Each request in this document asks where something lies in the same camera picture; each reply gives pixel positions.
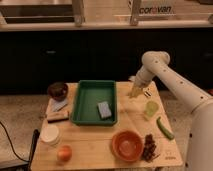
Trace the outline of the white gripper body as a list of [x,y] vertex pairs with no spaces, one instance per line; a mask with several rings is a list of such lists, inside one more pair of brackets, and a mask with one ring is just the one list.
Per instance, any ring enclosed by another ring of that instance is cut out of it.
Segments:
[[136,73],[134,85],[139,88],[146,88],[152,82],[154,77],[155,75],[152,72],[142,66]]

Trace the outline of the yellow soft gripper fingers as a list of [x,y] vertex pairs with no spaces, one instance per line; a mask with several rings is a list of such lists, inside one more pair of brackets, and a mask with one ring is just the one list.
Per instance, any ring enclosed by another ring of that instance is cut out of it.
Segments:
[[144,90],[141,87],[133,86],[131,91],[129,92],[130,98],[137,98],[139,95],[143,94]]

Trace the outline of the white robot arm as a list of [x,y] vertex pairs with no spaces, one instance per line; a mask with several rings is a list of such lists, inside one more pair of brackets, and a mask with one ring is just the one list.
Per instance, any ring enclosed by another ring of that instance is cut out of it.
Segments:
[[213,96],[172,70],[165,51],[147,51],[137,71],[131,97],[137,97],[157,76],[194,116],[185,171],[213,171]]

